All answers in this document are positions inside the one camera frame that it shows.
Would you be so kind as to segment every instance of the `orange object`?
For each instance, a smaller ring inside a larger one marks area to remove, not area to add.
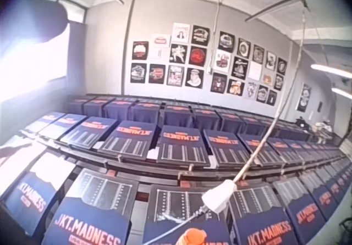
[[[176,245],[202,245],[205,242],[207,234],[204,230],[188,229],[178,239]]]

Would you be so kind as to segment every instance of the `bright window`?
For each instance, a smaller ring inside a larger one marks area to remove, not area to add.
[[[69,25],[46,43],[20,42],[0,60],[0,102],[66,76]]]

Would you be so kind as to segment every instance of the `white plug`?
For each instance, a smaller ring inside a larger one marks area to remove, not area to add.
[[[226,208],[231,195],[237,190],[237,185],[232,180],[225,180],[221,185],[208,190],[202,200],[211,211],[219,214]]]

